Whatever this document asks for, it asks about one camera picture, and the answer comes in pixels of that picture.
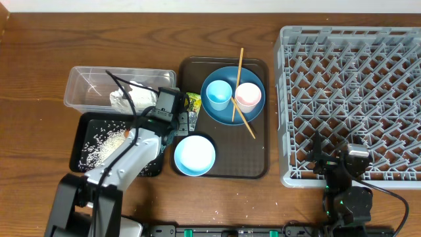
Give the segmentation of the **yellow green snack wrapper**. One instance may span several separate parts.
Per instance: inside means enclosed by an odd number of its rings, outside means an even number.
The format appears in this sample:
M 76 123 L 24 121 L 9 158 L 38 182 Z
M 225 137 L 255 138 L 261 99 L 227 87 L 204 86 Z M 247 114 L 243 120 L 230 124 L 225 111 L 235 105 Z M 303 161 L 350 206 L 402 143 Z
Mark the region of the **yellow green snack wrapper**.
M 202 104 L 201 96 L 199 94 L 191 92 L 187 92 L 186 94 L 189 97 L 189 99 L 185 102 L 185 105 L 188 106 L 187 111 L 189 131 L 193 132 L 197 124 L 197 119 Z

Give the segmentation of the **white napkin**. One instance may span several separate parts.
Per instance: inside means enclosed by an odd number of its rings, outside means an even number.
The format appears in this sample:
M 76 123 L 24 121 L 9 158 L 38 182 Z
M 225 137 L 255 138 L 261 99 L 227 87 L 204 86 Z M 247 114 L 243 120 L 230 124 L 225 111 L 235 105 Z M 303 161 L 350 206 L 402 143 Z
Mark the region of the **white napkin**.
M 129 101 L 121 89 L 111 92 L 109 99 L 113 109 L 120 111 L 121 113 L 131 111 Z
M 143 85 L 135 81 L 131 81 L 131 90 L 128 92 L 136 109 L 145 109 L 149 106 L 155 106 L 157 103 L 157 95 L 151 91 L 151 87 L 143 88 Z

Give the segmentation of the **light blue bowl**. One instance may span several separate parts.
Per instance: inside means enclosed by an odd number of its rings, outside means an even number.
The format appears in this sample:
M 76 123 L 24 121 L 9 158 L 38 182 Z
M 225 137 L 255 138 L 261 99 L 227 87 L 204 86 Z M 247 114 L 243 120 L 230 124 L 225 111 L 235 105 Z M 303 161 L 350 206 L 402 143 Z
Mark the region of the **light blue bowl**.
M 174 162 L 177 169 L 187 176 L 202 176 L 214 165 L 216 150 L 204 136 L 188 136 L 175 148 Z

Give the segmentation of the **light blue cup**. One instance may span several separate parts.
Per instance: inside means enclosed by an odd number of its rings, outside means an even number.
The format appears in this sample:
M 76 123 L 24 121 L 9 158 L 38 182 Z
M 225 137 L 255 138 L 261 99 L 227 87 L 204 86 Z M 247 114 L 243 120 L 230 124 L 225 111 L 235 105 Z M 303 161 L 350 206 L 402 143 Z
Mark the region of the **light blue cup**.
M 208 100 L 215 111 L 223 111 L 232 98 L 232 87 L 223 80 L 211 82 L 206 89 Z

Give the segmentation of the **pink cup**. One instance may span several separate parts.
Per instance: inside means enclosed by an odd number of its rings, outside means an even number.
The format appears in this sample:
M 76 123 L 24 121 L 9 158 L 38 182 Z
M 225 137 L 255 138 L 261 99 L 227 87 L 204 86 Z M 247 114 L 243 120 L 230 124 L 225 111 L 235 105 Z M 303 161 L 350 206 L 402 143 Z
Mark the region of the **pink cup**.
M 235 101 L 242 113 L 250 113 L 262 97 L 260 88 L 253 83 L 242 83 L 235 91 Z

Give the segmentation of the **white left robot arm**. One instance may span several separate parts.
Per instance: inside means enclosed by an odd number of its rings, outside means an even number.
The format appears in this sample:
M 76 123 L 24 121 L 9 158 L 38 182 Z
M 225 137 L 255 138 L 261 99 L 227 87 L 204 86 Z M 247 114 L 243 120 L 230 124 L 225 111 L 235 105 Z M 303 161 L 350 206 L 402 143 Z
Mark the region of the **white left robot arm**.
M 138 174 L 188 133 L 189 97 L 159 88 L 157 104 L 134 116 L 125 141 L 83 176 L 66 174 L 57 186 L 46 236 L 141 236 L 142 225 L 122 216 L 124 192 Z

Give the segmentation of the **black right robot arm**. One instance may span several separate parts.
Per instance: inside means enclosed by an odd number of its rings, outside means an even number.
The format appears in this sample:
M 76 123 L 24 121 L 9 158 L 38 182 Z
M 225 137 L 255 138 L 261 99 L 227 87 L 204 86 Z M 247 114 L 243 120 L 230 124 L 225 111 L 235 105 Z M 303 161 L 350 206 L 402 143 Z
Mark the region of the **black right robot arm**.
M 366 236 L 364 224 L 371 221 L 373 193 L 370 188 L 354 186 L 370 163 L 368 148 L 348 144 L 337 155 L 322 152 L 322 138 L 316 132 L 307 161 L 314 163 L 313 173 L 324 176 L 326 187 L 322 207 L 328 222 L 314 236 Z

